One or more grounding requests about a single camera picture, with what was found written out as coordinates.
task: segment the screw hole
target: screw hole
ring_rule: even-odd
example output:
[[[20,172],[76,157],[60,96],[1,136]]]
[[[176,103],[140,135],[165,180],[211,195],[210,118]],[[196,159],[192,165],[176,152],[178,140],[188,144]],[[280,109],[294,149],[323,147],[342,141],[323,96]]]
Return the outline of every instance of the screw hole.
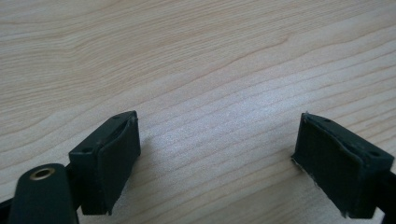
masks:
[[[37,170],[36,172],[32,173],[30,175],[30,179],[31,180],[42,180],[42,179],[49,177],[53,173],[55,173],[55,169],[50,168],[50,167],[43,168],[43,169]]]
[[[83,153],[89,153],[89,152],[92,152],[92,148],[91,147],[84,147],[81,151]]]
[[[375,156],[375,157],[380,156],[378,152],[370,151],[369,153],[370,153],[370,155]]]

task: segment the wood grain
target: wood grain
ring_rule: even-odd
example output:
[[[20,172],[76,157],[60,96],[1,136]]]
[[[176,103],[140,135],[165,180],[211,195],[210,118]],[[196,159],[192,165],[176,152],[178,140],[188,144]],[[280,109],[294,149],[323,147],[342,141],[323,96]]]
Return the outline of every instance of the wood grain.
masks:
[[[0,200],[108,117],[142,155],[111,217],[81,223],[343,219],[290,161],[300,114],[396,156],[394,1],[0,1]]]

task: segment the black bracket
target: black bracket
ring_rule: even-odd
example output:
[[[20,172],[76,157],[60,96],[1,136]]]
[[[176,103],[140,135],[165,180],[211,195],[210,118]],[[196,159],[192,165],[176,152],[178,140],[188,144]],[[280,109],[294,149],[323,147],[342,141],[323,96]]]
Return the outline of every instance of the black bracket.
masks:
[[[18,181],[15,197],[0,204],[0,223],[78,223],[111,215],[140,155],[135,111],[108,119],[69,152],[70,163],[38,166]]]
[[[396,223],[396,175],[388,152],[332,120],[304,113],[292,158],[344,217],[372,218],[379,207],[383,223]]]

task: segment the wooden surface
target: wooden surface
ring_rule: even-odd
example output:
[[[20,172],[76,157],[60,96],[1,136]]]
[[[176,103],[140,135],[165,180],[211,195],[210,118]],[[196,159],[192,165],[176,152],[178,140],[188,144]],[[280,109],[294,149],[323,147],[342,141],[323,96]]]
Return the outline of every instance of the wooden surface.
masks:
[[[3,0],[0,78],[1,201],[136,110],[142,155],[83,224],[382,217],[343,219],[290,155],[309,111],[396,156],[394,1]]]

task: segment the light wood tabletop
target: light wood tabletop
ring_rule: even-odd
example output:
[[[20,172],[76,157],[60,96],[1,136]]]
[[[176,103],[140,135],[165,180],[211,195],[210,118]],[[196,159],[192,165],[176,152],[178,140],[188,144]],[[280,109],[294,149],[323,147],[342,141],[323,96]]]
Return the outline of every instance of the light wood tabletop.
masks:
[[[383,216],[344,219],[290,156],[305,111],[396,156],[395,1],[3,0],[0,80],[0,201],[136,110],[142,154],[82,224]]]

